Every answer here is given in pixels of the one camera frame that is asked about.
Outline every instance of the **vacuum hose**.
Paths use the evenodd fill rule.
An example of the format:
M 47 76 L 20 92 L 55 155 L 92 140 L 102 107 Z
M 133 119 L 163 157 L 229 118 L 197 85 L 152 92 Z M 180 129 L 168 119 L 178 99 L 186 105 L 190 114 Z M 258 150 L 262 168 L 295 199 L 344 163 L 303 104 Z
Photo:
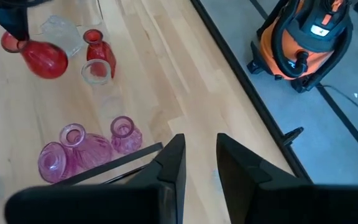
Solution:
M 342 33 L 342 40 L 336 47 L 334 53 L 321 67 L 317 69 L 316 72 L 314 72 L 314 74 L 310 76 L 306 83 L 303 84 L 307 91 L 310 91 L 314 86 L 316 86 L 339 63 L 339 61 L 341 61 L 351 44 L 352 33 L 353 25 L 350 23 Z
M 272 33 L 272 53 L 278 68 L 290 78 L 298 78 L 308 69 L 309 53 L 300 51 L 296 54 L 295 67 L 293 68 L 283 52 L 283 33 L 296 13 L 300 0 L 289 0 L 282 15 L 278 19 Z

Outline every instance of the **vase rim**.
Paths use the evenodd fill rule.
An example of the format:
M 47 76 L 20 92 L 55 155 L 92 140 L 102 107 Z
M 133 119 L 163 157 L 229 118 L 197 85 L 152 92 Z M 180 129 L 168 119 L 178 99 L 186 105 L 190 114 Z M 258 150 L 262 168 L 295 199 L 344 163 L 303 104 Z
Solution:
M 9 38 L 12 41 L 14 41 L 12 43 L 12 45 L 14 45 L 16 47 L 16 49 L 13 50 L 13 49 L 10 49 L 10 48 L 6 47 L 6 43 L 4 43 L 4 41 L 9 39 Z M 19 53 L 26 46 L 26 44 L 25 44 L 22 47 L 19 47 L 19 43 L 20 42 L 28 42 L 28 41 L 29 41 L 29 38 L 27 38 L 26 40 L 17 40 L 12 34 L 10 34 L 8 31 L 5 31 L 5 33 L 1 37 L 1 47 L 8 53 Z
M 126 134 L 119 134 L 119 133 L 117 133 L 117 132 L 114 130 L 114 125 L 115 125 L 120 119 L 127 120 L 127 121 L 129 122 L 129 124 L 130 124 L 130 130 L 129 130 L 128 133 L 126 133 Z M 127 117 L 127 116 L 119 116 L 119 117 L 117 117 L 116 119 L 114 119 L 114 120 L 111 122 L 110 131 L 111 131 L 112 135 L 115 136 L 115 137 L 117 137 L 117 138 L 126 138 L 126 137 L 129 137 L 129 136 L 135 131 L 134 121 L 133 121 L 132 119 L 130 119 L 129 117 Z
M 80 137 L 78 139 L 76 138 L 75 141 L 68 140 L 68 135 L 72 131 L 78 131 L 80 135 Z M 85 136 L 86 136 L 86 131 L 84 126 L 73 123 L 73 124 L 66 125 L 60 131 L 60 142 L 62 145 L 66 147 L 77 147 L 84 141 Z
M 99 81 L 97 81 L 97 80 L 91 80 L 91 79 L 89 79 L 89 78 L 85 75 L 86 69 L 89 68 L 90 66 L 92 66 L 92 64 L 94 64 L 94 63 L 101 63 L 101 64 L 103 64 L 104 67 L 106 68 L 106 76 L 105 76 L 104 79 L 99 80 Z M 90 84 L 90 85 L 97 85 L 97 84 L 102 85 L 102 84 L 105 84 L 105 83 L 109 80 L 109 78 L 110 78 L 110 73 L 111 73 L 110 64 L 109 64 L 107 61 L 102 60 L 102 59 L 91 59 L 91 60 L 87 61 L 87 62 L 82 66 L 82 69 L 81 69 L 81 74 L 82 74 L 83 79 L 84 79 L 88 84 Z
M 94 38 L 96 40 L 90 40 L 90 37 L 89 37 L 90 34 L 94 34 L 95 35 Z M 84 33 L 83 39 L 88 44 L 98 44 L 103 41 L 103 33 L 98 29 L 90 29 Z
M 53 147 L 53 145 L 60 147 L 61 151 L 58 152 L 58 151 L 49 150 L 49 147 Z M 54 163 L 48 165 L 45 164 L 46 156 L 49 158 L 53 157 L 55 159 Z M 64 146 L 62 146 L 62 144 L 60 144 L 59 142 L 50 142 L 46 146 L 44 146 L 38 158 L 38 167 L 39 167 L 41 178 L 43 178 L 44 181 L 49 183 L 53 183 L 53 181 L 51 181 L 48 178 L 48 175 L 47 173 L 45 173 L 45 170 L 47 169 L 49 172 L 58 172 L 59 171 L 58 166 L 63 166 L 63 169 L 58 173 L 58 176 L 61 177 L 65 173 L 67 164 L 68 164 L 68 154 Z

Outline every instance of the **label on vacuum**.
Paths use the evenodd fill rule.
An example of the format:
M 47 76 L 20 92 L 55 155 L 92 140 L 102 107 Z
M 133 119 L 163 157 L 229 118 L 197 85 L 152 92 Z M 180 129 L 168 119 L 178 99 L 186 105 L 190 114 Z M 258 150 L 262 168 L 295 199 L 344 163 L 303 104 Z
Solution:
M 291 65 L 292 68 L 295 68 L 295 62 L 288 60 L 288 63 Z
M 310 31 L 316 35 L 321 36 L 321 37 L 325 37 L 329 33 L 329 30 L 323 29 L 316 25 L 311 26 Z

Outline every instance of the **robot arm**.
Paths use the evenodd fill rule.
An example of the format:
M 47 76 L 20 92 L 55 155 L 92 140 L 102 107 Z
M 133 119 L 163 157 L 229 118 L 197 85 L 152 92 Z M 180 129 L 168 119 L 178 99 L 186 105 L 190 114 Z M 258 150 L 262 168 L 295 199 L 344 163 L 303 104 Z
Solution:
M 29 38 L 27 8 L 51 0 L 0 0 L 0 25 L 17 40 Z

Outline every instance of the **vacuum wheel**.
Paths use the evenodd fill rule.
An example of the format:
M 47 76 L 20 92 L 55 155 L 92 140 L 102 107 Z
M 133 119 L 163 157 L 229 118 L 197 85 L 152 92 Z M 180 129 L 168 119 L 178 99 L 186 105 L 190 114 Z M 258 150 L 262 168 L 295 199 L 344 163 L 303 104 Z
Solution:
M 263 72 L 263 69 L 255 64 L 254 60 L 248 63 L 247 68 L 251 74 L 259 74 L 260 72 Z
M 262 34 L 264 33 L 265 30 L 262 30 L 262 29 L 258 29 L 256 31 L 256 36 L 258 37 L 258 40 L 261 40 L 262 38 Z
M 306 92 L 306 88 L 303 86 L 305 81 L 307 81 L 307 77 L 296 78 L 291 80 L 291 86 L 298 93 L 304 93 Z

